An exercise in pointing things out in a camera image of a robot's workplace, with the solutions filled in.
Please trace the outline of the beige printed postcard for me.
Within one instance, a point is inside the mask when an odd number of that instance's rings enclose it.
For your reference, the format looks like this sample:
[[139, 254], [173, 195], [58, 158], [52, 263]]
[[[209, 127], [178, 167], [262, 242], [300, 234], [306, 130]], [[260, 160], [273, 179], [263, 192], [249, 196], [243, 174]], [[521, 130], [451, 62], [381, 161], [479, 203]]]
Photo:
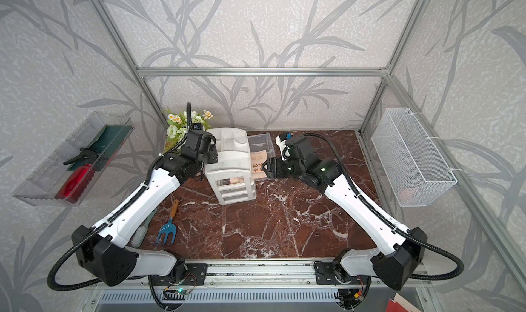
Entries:
[[267, 175], [262, 169], [262, 164], [267, 160], [265, 150], [251, 152], [252, 178], [255, 180], [265, 179]]

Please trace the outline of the clear plastic drawer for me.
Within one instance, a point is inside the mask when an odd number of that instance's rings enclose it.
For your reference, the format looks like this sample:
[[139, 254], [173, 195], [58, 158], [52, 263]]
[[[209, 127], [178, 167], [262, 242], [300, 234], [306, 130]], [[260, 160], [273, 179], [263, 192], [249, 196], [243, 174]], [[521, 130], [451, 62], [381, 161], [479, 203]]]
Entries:
[[261, 150], [265, 150], [267, 152], [267, 156], [269, 157], [276, 157], [275, 150], [274, 150], [274, 142], [271, 138], [270, 133], [263, 133], [263, 134], [251, 134], [248, 136], [249, 140], [249, 147], [251, 152], [257, 152]]

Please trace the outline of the white plastic drawer organizer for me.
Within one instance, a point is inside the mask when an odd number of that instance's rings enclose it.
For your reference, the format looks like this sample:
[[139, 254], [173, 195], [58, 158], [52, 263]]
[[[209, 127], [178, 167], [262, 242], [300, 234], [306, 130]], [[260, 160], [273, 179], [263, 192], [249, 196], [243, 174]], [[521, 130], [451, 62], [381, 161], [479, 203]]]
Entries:
[[[247, 132], [239, 128], [212, 128], [216, 138], [218, 162], [205, 166], [205, 175], [221, 205], [256, 199], [252, 178], [251, 151]], [[243, 177], [244, 183], [222, 185], [223, 179]]]

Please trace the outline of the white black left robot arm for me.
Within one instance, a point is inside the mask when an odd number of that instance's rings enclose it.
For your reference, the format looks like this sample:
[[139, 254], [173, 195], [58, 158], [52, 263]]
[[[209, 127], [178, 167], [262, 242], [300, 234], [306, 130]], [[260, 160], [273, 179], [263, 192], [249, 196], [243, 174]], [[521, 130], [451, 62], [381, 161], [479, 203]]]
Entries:
[[80, 226], [72, 235], [78, 264], [94, 282], [115, 286], [142, 276], [186, 276], [184, 260], [166, 251], [139, 250], [128, 243], [158, 205], [188, 179], [218, 161], [216, 139], [208, 131], [192, 130], [179, 153], [166, 153], [150, 165], [143, 183], [115, 210], [92, 227]]

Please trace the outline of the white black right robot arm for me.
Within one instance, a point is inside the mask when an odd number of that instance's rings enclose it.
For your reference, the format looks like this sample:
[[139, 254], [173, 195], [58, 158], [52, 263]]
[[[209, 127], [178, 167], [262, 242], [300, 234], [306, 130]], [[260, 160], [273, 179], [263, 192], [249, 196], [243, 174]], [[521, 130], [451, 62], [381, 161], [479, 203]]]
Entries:
[[312, 135], [281, 133], [275, 138], [279, 157], [268, 158], [262, 169], [270, 179], [294, 178], [319, 191], [341, 207], [374, 241], [368, 250], [346, 249], [333, 261], [335, 277], [349, 283], [358, 276], [375, 277], [393, 290], [401, 290], [420, 264], [424, 250], [406, 239], [423, 231], [409, 229], [391, 218], [346, 176], [340, 157], [322, 159], [309, 139]]

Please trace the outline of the postcards in lower drawer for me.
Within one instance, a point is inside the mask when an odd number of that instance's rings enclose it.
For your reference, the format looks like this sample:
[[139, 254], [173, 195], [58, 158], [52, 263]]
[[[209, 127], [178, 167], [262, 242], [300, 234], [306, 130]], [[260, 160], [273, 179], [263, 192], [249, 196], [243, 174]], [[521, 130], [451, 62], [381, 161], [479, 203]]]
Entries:
[[233, 184], [239, 184], [239, 183], [244, 183], [243, 177], [234, 177], [234, 178], [222, 180], [222, 185], [233, 185]]

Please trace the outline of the artificial green white flowers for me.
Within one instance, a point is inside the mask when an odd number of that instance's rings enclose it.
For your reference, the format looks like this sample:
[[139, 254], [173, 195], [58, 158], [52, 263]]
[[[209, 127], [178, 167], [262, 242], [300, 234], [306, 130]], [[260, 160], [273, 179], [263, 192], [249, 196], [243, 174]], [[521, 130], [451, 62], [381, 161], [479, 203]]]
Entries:
[[[168, 152], [182, 141], [188, 131], [188, 116], [186, 111], [175, 113], [169, 109], [163, 111], [167, 115], [167, 138], [164, 144], [164, 151]], [[211, 128], [208, 121], [213, 118], [213, 115], [208, 110], [203, 110], [202, 113], [196, 111], [191, 112], [192, 125], [202, 125], [207, 131]]]

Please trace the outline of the blue garden hand fork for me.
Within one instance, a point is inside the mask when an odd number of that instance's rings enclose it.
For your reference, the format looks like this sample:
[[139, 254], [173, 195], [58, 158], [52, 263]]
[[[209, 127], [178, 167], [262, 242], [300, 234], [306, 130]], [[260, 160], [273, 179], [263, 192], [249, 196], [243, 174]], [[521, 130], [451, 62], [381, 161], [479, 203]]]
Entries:
[[173, 220], [176, 216], [178, 207], [179, 207], [179, 200], [175, 199], [172, 203], [167, 223], [162, 225], [159, 230], [158, 238], [156, 240], [157, 244], [160, 244], [160, 243], [167, 244], [169, 239], [171, 240], [170, 244], [174, 243], [178, 228], [173, 223]]

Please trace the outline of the dark green cloth in tray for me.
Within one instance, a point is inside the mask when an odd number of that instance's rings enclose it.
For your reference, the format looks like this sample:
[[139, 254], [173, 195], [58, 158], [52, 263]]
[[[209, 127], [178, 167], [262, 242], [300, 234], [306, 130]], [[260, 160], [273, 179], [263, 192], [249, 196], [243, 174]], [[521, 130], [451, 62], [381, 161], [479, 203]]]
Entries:
[[106, 125], [87, 148], [104, 153], [110, 160], [132, 130], [131, 126]]

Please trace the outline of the black clamp in tray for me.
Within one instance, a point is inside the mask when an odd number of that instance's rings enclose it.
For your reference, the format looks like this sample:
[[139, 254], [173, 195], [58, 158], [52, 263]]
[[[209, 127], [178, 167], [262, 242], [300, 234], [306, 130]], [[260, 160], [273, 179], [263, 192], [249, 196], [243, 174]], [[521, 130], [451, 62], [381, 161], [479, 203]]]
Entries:
[[109, 158], [104, 153], [98, 153], [89, 148], [79, 149], [79, 154], [69, 160], [66, 160], [63, 165], [68, 165], [68, 171], [74, 171], [81, 166], [87, 165], [89, 168], [100, 172], [108, 163]]

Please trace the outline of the red brush in tray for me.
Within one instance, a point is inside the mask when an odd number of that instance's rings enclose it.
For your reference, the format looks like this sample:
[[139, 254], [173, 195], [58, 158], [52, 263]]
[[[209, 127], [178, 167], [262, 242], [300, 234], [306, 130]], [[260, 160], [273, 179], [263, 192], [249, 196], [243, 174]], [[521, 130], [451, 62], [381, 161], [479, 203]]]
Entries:
[[71, 204], [77, 203], [95, 175], [91, 164], [85, 164], [73, 171], [64, 185], [58, 190], [55, 199]]

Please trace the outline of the aluminium mounting rail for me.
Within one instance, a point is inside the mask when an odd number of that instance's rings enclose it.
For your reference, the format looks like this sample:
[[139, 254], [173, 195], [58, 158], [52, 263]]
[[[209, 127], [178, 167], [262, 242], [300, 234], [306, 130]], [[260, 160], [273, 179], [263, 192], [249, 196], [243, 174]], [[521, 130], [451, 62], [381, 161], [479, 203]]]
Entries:
[[193, 305], [242, 304], [249, 307], [265, 303], [321, 303], [338, 310], [384, 308], [396, 294], [421, 311], [442, 311], [429, 281], [409, 280], [401, 291], [394, 291], [377, 278], [358, 276], [339, 285], [316, 284], [314, 261], [328, 259], [235, 259], [190, 260], [208, 264], [203, 286], [153, 286], [146, 278], [127, 280], [116, 287], [104, 284], [89, 287], [77, 311], [100, 311], [131, 305], [152, 305], [164, 310], [182, 311]]

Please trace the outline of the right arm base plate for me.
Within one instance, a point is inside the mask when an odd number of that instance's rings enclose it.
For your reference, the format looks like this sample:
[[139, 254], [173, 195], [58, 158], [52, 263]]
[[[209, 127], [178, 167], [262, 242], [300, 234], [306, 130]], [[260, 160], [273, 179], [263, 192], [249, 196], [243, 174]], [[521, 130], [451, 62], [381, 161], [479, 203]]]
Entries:
[[318, 285], [339, 285], [334, 266], [332, 263], [322, 261], [314, 261], [313, 268], [315, 271], [316, 284]]

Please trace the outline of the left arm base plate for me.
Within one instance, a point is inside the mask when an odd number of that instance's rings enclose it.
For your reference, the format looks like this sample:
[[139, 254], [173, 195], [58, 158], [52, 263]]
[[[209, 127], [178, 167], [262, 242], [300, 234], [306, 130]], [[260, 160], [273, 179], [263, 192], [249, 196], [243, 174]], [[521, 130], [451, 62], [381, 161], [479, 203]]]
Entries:
[[203, 286], [208, 264], [177, 264], [166, 276], [152, 276], [153, 286], [183, 285]]

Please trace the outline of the clear wall-mounted plastic tray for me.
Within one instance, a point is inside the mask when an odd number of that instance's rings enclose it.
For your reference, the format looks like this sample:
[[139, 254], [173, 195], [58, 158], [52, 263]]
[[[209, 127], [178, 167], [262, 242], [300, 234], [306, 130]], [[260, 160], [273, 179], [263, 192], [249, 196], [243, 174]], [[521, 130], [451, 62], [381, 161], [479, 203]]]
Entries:
[[78, 206], [134, 130], [131, 117], [93, 112], [16, 188], [31, 206]]

